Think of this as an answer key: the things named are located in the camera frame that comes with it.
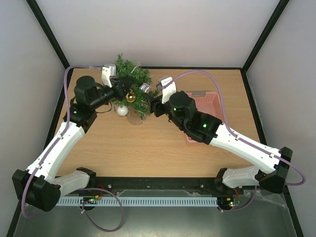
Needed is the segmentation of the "silver gift box ornament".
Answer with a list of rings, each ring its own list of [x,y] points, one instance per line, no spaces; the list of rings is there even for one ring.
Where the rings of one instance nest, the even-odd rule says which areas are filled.
[[[143,84],[139,87],[139,89],[140,89],[142,92],[144,92],[144,93],[149,93],[149,92],[152,90],[151,86],[150,86],[148,83],[143,83]]]

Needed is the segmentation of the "small green christmas tree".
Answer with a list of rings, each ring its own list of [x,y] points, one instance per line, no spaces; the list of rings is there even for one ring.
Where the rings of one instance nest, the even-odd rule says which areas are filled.
[[[122,53],[118,54],[116,61],[123,61],[123,60],[127,60],[127,59],[123,58]],[[145,97],[145,93],[139,89],[139,87],[143,83],[135,83],[135,82],[133,83],[133,85],[130,89],[136,94],[136,100],[133,103],[128,103],[125,98],[122,101],[119,101],[119,100],[113,101],[113,104],[116,107],[118,107],[119,105],[127,106],[128,110],[130,112],[135,112],[136,117],[140,120],[145,120],[147,118],[147,116],[150,115],[150,111],[149,111],[149,107],[148,107],[147,100]],[[152,79],[151,79],[151,82],[147,82],[147,83],[150,86],[152,86]]]

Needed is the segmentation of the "white ball ornament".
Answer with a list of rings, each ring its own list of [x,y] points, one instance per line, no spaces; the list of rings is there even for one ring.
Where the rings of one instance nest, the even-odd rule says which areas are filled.
[[[128,112],[129,112],[128,107],[125,105],[119,105],[117,107],[117,114],[121,117],[126,116]]]

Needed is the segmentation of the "pink plastic basket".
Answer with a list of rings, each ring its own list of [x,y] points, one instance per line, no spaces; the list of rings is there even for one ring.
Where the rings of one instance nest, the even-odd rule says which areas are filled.
[[[215,91],[191,91],[186,94],[193,98],[196,108],[199,112],[210,114],[220,120],[223,120],[221,102],[219,95]]]

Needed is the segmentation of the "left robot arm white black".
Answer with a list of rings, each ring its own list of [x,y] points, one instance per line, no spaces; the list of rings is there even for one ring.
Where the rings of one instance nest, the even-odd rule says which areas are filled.
[[[51,211],[61,197],[88,187],[96,176],[95,172],[86,168],[78,168],[61,177],[56,177],[56,174],[71,149],[94,123],[96,110],[112,100],[124,99],[134,80],[113,78],[103,82],[99,84],[91,76],[77,80],[75,96],[53,139],[26,170],[14,172],[12,181],[22,209],[29,204],[45,212]]]

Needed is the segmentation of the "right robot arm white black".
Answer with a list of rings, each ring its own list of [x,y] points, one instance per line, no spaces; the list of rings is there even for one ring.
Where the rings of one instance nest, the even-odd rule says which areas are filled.
[[[150,112],[156,117],[167,115],[191,140],[229,151],[252,166],[239,169],[221,168],[215,179],[216,190],[227,193],[239,186],[259,186],[280,194],[285,187],[293,151],[287,147],[275,149],[230,130],[219,118],[200,112],[193,98],[185,92],[175,92],[168,101],[163,96],[146,94]]]

